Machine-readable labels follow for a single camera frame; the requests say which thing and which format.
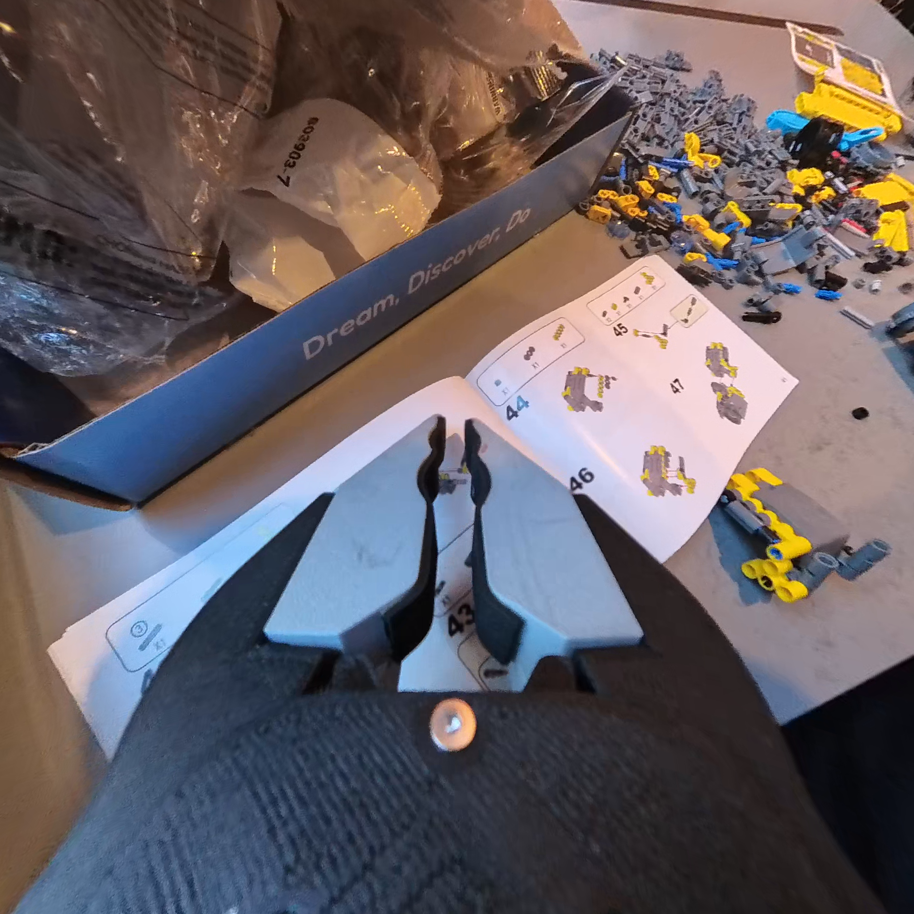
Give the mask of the person's dark top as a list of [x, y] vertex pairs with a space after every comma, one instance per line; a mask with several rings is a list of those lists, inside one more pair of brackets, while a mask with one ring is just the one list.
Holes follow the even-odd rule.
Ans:
[[842, 850], [888, 912], [913, 911], [913, 662], [782, 727]]

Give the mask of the white paper bag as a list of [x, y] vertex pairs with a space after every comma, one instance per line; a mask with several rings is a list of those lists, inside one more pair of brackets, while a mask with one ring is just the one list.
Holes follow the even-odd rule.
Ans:
[[308, 99], [261, 125], [230, 203], [229, 279], [280, 313], [420, 234], [440, 191], [362, 112]]

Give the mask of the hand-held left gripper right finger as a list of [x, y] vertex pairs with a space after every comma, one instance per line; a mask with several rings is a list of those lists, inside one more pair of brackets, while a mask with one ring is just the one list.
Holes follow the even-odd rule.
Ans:
[[476, 632], [500, 665], [644, 636], [584, 515], [557, 478], [480, 419], [464, 425], [474, 504]]

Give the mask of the clear plastic bag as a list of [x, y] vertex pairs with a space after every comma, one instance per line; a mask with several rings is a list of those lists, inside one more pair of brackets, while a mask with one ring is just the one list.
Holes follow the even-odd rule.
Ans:
[[440, 191], [426, 230], [530, 173], [612, 81], [554, 2], [2, 2], [2, 349], [60, 378], [165, 363], [245, 295], [230, 199], [305, 100], [406, 150]]

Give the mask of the white building instruction booklet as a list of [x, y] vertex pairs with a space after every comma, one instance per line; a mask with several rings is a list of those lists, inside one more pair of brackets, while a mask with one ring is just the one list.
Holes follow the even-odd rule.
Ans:
[[464, 425], [480, 419], [587, 497], [658, 562], [688, 541], [797, 379], [675, 268], [642, 258], [447, 378], [375, 417], [162, 571], [71, 625], [48, 650], [108, 757], [189, 624], [280, 533], [429, 416], [446, 419], [433, 502], [437, 579], [428, 634], [399, 663], [400, 692], [519, 692], [535, 665], [500, 665], [476, 632], [474, 504]]

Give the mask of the grey yellow brick subassembly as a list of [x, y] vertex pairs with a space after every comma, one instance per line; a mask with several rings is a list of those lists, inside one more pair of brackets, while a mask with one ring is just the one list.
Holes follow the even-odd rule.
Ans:
[[784, 603], [806, 600], [838, 577], [816, 582], [808, 576], [805, 566], [815, 552], [855, 547], [842, 520], [762, 467], [731, 475], [718, 504], [753, 543], [752, 556], [740, 566], [742, 576]]

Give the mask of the grey curved panel piece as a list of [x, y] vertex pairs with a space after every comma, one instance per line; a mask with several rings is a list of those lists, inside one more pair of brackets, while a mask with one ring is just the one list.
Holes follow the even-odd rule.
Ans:
[[835, 239], [823, 227], [799, 226], [781, 238], [760, 245], [764, 259], [762, 268], [768, 276], [777, 276], [805, 264], [821, 250], [834, 248]]

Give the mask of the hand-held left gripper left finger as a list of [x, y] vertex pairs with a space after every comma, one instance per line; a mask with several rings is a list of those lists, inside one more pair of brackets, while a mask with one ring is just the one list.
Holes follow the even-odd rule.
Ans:
[[403, 660], [428, 634], [437, 579], [433, 502], [447, 423], [429, 416], [331, 496], [264, 635]]

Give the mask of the yellow blue beam assembly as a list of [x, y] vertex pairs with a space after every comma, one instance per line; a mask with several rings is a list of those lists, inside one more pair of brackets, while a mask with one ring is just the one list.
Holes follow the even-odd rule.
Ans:
[[794, 110], [776, 109], [766, 118], [770, 131], [799, 135], [813, 120], [837, 124], [827, 131], [836, 140], [831, 148], [841, 154], [864, 143], [881, 142], [902, 130], [896, 110], [830, 84], [819, 84], [812, 92], [802, 92], [794, 100]]

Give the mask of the dark grey cardboard box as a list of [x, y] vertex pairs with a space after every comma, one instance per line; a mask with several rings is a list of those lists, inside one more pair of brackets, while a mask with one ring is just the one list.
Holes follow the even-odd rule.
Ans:
[[2, 481], [129, 511], [225, 450], [570, 212], [621, 143], [612, 81], [533, 170], [356, 268], [183, 373], [14, 457]]

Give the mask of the pile of building bricks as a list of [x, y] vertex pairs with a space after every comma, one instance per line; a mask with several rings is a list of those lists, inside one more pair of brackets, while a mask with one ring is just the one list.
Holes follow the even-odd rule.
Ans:
[[[634, 120], [577, 211], [626, 258], [672, 254], [695, 287], [746, 287], [746, 300], [777, 308], [806, 290], [820, 301], [847, 287], [877, 293], [887, 273], [912, 270], [912, 178], [900, 172], [911, 156], [883, 141], [841, 154], [827, 134], [838, 125], [825, 120], [799, 135], [770, 131], [755, 99], [727, 96], [717, 71], [688, 85], [679, 52], [590, 59], [634, 101]], [[823, 227], [834, 248], [766, 275], [760, 245], [799, 226]]]

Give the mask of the small sticker sheet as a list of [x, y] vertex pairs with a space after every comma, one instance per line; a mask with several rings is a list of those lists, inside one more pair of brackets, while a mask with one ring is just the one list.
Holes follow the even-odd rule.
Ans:
[[881, 60], [800, 24], [787, 21], [785, 26], [792, 58], [800, 71], [876, 102], [897, 104]]

